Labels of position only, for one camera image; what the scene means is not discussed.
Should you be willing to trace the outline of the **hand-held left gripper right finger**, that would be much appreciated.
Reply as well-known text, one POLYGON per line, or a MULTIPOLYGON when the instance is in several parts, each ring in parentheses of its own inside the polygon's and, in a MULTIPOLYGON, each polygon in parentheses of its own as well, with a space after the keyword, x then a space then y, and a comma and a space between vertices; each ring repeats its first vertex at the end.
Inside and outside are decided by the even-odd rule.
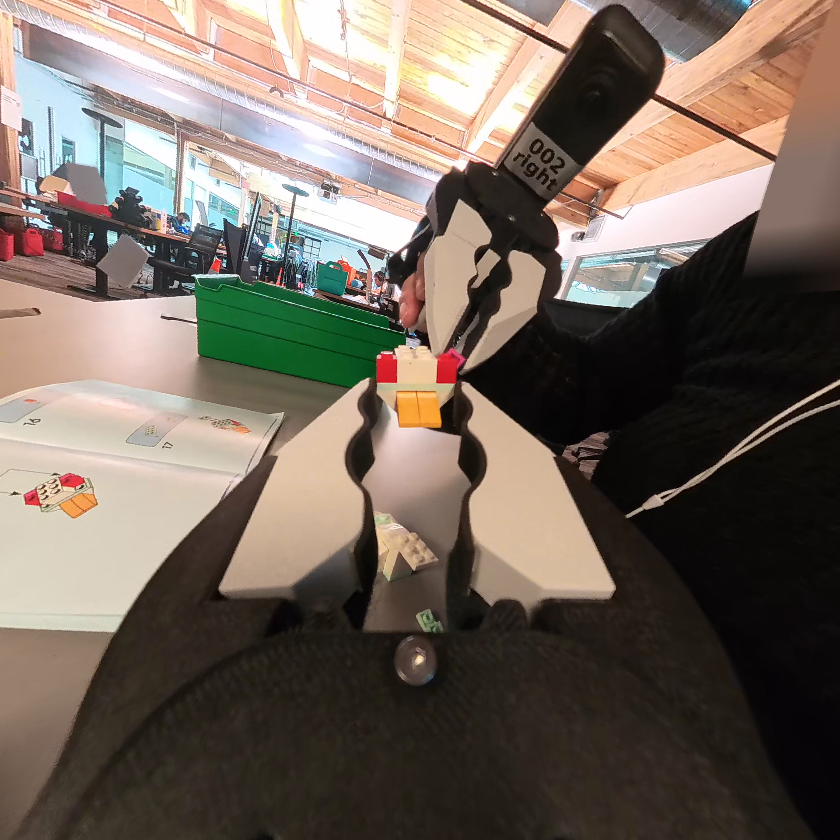
POLYGON ((552 450, 480 394, 457 384, 458 467, 468 480, 448 556, 448 621, 478 624, 514 601, 605 602, 616 585, 552 450))

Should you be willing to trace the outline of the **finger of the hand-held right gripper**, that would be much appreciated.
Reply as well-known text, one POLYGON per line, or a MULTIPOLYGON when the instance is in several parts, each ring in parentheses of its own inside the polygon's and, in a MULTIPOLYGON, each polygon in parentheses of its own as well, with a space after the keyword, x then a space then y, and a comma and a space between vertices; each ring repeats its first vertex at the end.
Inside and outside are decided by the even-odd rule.
POLYGON ((446 230, 434 237, 424 258, 425 318, 430 349, 447 351, 469 305, 476 278, 476 252, 490 244, 491 231, 477 210, 458 200, 446 230))
POLYGON ((491 283, 481 301, 476 326, 465 343, 466 362, 461 374, 474 370, 496 354, 536 314, 545 280, 545 266, 530 254, 511 251, 500 278, 491 283))

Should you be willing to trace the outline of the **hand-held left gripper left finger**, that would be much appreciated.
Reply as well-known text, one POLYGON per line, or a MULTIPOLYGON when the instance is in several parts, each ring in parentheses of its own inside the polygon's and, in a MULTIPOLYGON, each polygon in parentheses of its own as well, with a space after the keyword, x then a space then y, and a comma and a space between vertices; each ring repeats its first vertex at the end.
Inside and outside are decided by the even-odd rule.
POLYGON ((287 442, 218 505, 226 601, 330 602, 363 624, 377 572, 371 440, 380 413, 365 379, 287 442))

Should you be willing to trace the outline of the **red white orange lego head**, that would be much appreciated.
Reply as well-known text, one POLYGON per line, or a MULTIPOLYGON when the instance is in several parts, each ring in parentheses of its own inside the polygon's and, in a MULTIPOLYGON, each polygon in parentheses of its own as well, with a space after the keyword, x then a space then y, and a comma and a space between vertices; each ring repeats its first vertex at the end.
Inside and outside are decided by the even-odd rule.
POLYGON ((440 429, 458 373, 448 351, 436 356, 426 346, 401 344, 377 354, 376 392, 395 410, 400 427, 440 429))

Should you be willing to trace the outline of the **person's right forearm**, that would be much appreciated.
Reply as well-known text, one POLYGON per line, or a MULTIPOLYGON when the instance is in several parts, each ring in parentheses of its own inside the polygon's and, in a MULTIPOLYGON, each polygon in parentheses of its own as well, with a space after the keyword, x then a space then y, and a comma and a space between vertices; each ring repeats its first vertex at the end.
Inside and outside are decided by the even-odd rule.
POLYGON ((662 275, 645 299, 580 336, 541 308, 465 382, 536 437, 566 446, 652 412, 684 370, 690 327, 741 277, 759 213, 662 275))

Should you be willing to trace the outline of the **white lego assembly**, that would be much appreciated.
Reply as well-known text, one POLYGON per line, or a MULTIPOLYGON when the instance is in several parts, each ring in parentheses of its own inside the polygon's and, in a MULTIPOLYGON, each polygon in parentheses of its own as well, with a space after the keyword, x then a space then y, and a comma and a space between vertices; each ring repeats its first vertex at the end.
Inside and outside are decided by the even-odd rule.
POLYGON ((399 581, 438 563, 425 541, 390 514, 374 511, 374 526, 378 564, 387 581, 399 581))

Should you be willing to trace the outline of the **lego instruction booklet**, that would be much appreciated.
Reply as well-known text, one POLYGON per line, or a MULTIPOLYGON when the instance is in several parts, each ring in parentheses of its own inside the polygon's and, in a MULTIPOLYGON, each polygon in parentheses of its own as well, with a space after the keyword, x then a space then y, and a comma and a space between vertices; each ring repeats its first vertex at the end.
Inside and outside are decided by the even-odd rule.
POLYGON ((283 413, 105 381, 1 401, 1 627, 114 632, 283 413))

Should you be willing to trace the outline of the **person's right hand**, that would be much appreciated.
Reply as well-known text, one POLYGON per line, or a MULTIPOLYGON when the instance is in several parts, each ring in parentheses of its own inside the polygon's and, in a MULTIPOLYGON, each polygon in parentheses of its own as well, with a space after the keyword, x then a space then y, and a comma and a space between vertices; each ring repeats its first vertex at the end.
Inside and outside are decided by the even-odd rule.
POLYGON ((427 334, 425 297, 424 267, 419 261, 414 272, 402 283, 398 302, 400 323, 408 333, 427 334))

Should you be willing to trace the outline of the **green plastic bin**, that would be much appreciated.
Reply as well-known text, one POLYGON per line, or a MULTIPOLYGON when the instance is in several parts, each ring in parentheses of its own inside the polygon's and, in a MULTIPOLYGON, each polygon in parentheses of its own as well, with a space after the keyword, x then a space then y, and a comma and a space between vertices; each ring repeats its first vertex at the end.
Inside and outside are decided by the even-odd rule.
POLYGON ((193 279, 205 358, 352 387, 375 375, 379 353, 406 341, 379 313, 238 276, 193 279))

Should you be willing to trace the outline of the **person's black sweater torso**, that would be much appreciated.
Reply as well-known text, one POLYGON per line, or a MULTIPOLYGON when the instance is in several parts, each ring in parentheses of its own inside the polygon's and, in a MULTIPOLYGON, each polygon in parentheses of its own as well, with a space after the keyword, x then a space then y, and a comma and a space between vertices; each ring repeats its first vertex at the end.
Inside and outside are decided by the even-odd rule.
MULTIPOLYGON (((618 508, 681 486, 838 380, 838 296, 760 303, 696 317, 666 399, 613 431, 595 483, 618 508)), ((717 628, 820 838, 838 838, 838 467, 835 406, 636 518, 717 628)))

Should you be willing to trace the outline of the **black computer monitor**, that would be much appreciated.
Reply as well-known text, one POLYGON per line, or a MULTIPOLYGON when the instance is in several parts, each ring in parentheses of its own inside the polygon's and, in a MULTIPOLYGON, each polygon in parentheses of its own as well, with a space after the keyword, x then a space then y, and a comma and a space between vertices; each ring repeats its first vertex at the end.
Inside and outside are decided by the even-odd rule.
POLYGON ((226 250, 225 268, 229 275, 237 275, 243 282, 253 284, 256 273, 250 265, 249 254, 254 244, 256 227, 259 220, 263 196, 255 194, 255 200, 246 225, 234 226, 228 219, 224 220, 223 241, 226 250))

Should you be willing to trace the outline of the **black swivel office chair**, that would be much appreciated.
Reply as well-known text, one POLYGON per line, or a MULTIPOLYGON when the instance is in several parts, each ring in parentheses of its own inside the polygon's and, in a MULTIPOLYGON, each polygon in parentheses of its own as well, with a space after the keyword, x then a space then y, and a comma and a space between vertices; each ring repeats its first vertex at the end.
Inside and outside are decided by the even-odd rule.
POLYGON ((150 260, 153 293, 169 295, 176 288, 183 291, 193 283, 195 275, 207 274, 222 238, 223 231, 220 228, 200 224, 185 242, 176 243, 168 238, 158 238, 150 260))

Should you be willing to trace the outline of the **black equipment on desk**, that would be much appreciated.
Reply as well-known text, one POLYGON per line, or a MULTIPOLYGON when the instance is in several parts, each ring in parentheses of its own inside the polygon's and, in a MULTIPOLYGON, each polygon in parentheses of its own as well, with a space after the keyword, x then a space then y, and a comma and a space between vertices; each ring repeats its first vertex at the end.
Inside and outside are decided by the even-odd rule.
POLYGON ((150 229, 148 209, 143 205, 142 195, 132 187, 119 190, 119 194, 108 206, 112 219, 137 228, 150 229))

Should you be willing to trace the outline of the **wooden office desk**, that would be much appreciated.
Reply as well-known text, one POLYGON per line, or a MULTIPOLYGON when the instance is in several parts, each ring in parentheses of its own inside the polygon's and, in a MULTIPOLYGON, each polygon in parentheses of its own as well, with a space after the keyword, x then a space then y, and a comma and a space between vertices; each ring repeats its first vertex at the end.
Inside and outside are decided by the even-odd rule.
POLYGON ((57 217, 67 230, 65 254, 73 258, 83 256, 88 248, 95 258, 89 266, 95 270, 95 281, 80 285, 69 285, 71 291, 78 291, 84 297, 116 301, 123 295, 111 293, 107 274, 98 267, 99 261, 109 251, 109 233, 128 235, 143 246, 147 263, 171 256, 172 247, 185 245, 188 239, 179 234, 137 227, 112 218, 109 213, 91 213, 77 206, 63 205, 42 196, 33 196, 8 187, 2 187, 2 217, 17 216, 23 219, 45 219, 57 217))

